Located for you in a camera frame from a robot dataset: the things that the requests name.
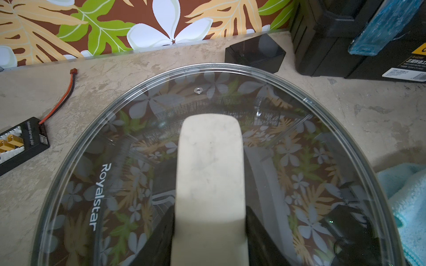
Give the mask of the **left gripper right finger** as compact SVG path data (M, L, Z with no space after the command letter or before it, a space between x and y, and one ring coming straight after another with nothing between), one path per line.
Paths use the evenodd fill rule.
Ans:
M250 206L246 206L245 231L249 266L290 266Z

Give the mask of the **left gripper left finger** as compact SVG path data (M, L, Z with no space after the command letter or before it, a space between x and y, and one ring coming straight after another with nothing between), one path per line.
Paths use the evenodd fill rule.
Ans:
M169 266L175 224L175 206L172 205L161 219L153 234L139 251L131 266Z

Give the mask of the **glass pot lid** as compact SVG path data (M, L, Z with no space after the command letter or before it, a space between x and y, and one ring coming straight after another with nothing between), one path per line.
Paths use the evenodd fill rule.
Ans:
M248 66L170 70L108 106L57 173L31 265L130 266L172 205L171 266L249 266L246 206L291 266L405 264L354 138Z

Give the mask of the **light blue cloth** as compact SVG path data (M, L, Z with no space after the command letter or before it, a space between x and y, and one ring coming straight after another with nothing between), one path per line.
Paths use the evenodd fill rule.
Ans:
M412 266L426 264L426 166L404 163L377 174Z

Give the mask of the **small black box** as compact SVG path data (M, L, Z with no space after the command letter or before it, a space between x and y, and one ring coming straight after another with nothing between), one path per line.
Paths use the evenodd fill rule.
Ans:
M245 65L269 73L276 73L286 51L268 34L233 44L225 49L225 63Z

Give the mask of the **black toolbox yellow label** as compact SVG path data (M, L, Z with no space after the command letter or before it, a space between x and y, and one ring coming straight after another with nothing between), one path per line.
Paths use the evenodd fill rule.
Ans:
M302 75L426 81L424 1L296 1L289 31Z

